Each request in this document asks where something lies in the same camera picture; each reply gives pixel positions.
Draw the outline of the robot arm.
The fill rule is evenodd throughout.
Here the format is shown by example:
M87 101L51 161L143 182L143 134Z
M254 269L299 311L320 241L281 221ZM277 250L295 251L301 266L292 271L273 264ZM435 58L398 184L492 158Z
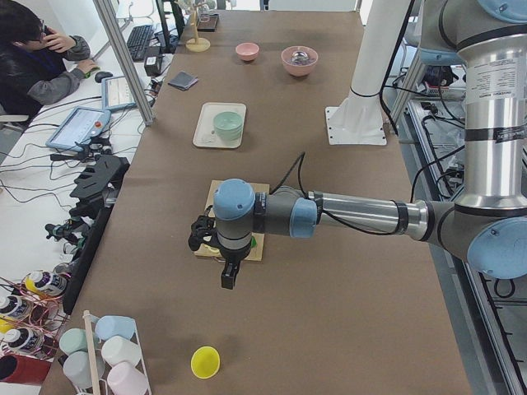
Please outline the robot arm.
M235 285L253 234L309 238L322 223L407 235L497 279L526 273L526 4L426 1L423 11L422 52L455 52L467 67L461 195L453 202L397 202L284 185L257 193L241 179L228 179L189 236L194 251L202 245L220 251L223 287Z

